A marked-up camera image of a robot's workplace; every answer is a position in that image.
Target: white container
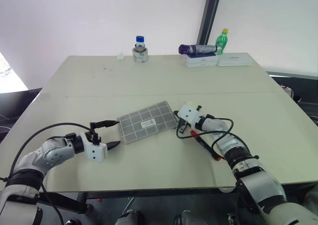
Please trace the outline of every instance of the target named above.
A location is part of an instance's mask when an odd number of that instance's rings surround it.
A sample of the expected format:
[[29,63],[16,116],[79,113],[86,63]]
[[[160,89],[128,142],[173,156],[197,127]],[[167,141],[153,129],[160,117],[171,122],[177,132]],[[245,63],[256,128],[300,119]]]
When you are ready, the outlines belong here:
[[215,66],[218,62],[218,55],[208,54],[209,56],[196,55],[196,56],[188,56],[185,55],[185,63],[188,68],[194,67],[204,67],[204,66]]
[[253,59],[248,54],[220,55],[218,66],[250,66]]

